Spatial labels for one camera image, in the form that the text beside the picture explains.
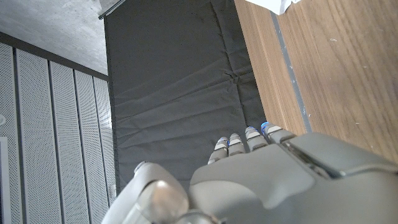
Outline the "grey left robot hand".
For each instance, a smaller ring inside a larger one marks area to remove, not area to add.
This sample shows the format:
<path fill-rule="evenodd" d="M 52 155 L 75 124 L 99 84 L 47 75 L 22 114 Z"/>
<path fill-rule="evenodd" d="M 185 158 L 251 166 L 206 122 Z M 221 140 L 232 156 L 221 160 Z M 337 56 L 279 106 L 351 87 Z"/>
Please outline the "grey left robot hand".
<path fill-rule="evenodd" d="M 265 122 L 218 140 L 184 189 L 141 162 L 104 223 L 396 223 L 397 164 Z"/>

